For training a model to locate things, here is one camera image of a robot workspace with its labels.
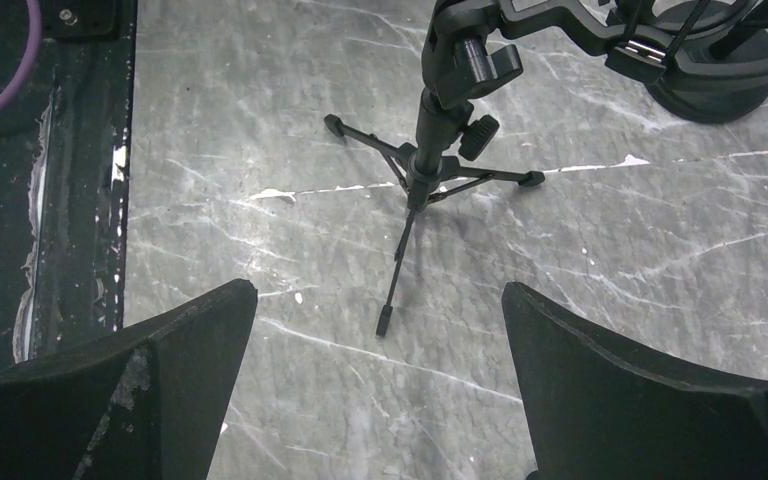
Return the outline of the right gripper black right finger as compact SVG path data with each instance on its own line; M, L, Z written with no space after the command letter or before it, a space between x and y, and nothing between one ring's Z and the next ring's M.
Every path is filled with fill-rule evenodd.
M768 380L705 367L508 283L535 479L768 479Z

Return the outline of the black tripod shock-mount stand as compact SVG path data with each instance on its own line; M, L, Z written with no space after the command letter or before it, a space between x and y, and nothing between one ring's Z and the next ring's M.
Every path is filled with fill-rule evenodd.
M585 53L603 57L608 69L644 86L667 71L672 37L649 25L649 1L612 1L605 19L580 2L543 1L517 7L511 1L439 1L427 30L421 70L416 140L394 146L376 135L327 115L327 129L377 150L406 194L406 225L429 205L444 200L443 182L461 178L464 189L489 181L530 188L545 176L479 169L476 159L499 130L491 116L473 118L473 101L486 97L522 74L516 40L557 27Z

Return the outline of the black round-base stand ring clip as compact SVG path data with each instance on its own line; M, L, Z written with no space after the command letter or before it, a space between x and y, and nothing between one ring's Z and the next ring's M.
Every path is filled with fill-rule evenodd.
M649 25L672 37L647 92L681 119L725 124L768 98L768 1L681 1Z

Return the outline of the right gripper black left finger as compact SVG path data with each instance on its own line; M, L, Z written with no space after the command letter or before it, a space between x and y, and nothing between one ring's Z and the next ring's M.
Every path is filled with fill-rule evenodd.
M0 479L203 479L258 304L231 280L0 371Z

